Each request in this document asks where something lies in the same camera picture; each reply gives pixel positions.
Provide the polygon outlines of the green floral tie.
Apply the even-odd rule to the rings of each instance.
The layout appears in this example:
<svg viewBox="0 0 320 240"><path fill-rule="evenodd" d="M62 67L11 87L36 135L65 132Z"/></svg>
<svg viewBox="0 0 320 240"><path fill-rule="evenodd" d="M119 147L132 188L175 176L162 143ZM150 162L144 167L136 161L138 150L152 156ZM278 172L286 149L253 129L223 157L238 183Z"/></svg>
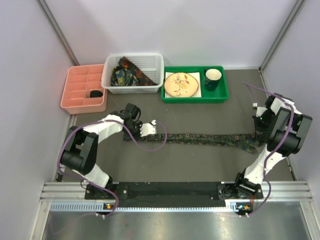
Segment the green floral tie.
<svg viewBox="0 0 320 240"><path fill-rule="evenodd" d="M166 143L199 145L214 147L234 147L249 154L258 153L257 148L262 146L255 133L250 134L191 134L191 133L159 133L143 136L137 139L145 143Z"/></svg>

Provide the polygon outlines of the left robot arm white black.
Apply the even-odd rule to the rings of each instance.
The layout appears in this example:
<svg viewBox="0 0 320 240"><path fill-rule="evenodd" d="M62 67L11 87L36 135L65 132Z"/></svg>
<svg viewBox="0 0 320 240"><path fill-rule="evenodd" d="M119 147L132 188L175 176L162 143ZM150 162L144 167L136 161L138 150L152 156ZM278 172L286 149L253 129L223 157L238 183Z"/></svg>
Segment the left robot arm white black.
<svg viewBox="0 0 320 240"><path fill-rule="evenodd" d="M125 138L139 137L143 126L140 116L140 108L128 103L124 110L113 111L93 124L71 127L59 163L97 185L96 192L102 198L109 198L114 191L113 179L97 165L98 145L120 132Z"/></svg>

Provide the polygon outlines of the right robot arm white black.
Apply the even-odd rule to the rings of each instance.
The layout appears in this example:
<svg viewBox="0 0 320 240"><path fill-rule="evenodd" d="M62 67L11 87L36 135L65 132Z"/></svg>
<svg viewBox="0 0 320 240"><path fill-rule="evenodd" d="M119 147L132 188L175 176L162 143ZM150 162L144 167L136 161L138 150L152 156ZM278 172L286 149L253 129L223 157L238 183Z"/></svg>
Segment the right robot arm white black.
<svg viewBox="0 0 320 240"><path fill-rule="evenodd" d="M271 94L264 107L256 108L254 120L262 127L263 151L249 167L238 173L233 192L240 199L258 199L261 184L273 167L297 154L307 137L313 118L297 110L292 99Z"/></svg>

